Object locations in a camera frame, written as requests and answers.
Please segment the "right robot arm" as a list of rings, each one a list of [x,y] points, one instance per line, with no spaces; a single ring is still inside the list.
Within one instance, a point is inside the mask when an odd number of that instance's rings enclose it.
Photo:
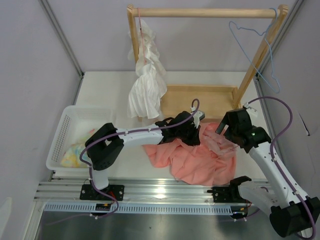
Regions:
[[[279,236],[285,238],[311,229],[309,239],[312,240],[316,235],[320,200],[311,198],[295,181],[266,130],[254,126],[247,109],[239,108],[226,112],[215,132],[243,149],[259,166],[272,188],[272,192],[268,192],[249,177],[242,176],[230,181],[229,198],[234,202],[244,199],[253,203],[268,216]]]

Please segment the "pink wire hanger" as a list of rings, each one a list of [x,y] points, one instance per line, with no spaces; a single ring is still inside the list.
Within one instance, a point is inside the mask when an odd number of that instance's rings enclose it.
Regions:
[[[177,183],[186,183],[183,177],[181,178],[181,177],[174,176],[173,178]]]

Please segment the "pink skirt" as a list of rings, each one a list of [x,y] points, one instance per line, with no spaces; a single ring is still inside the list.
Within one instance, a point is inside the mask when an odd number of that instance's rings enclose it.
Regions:
[[[189,146],[180,139],[165,144],[149,144],[143,148],[151,165],[169,168],[173,177],[187,184],[212,187],[225,185],[234,179],[237,145],[218,135],[216,122],[201,123],[200,145]]]

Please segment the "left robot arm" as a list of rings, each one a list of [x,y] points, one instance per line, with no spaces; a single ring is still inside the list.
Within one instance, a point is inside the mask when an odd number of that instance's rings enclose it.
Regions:
[[[128,147],[162,145],[178,139],[188,146],[200,144],[202,111],[183,111],[176,117],[157,121],[145,128],[116,128],[113,123],[104,124],[84,144],[79,160],[89,166],[91,194],[97,200],[115,200],[107,169],[114,164],[121,151]]]

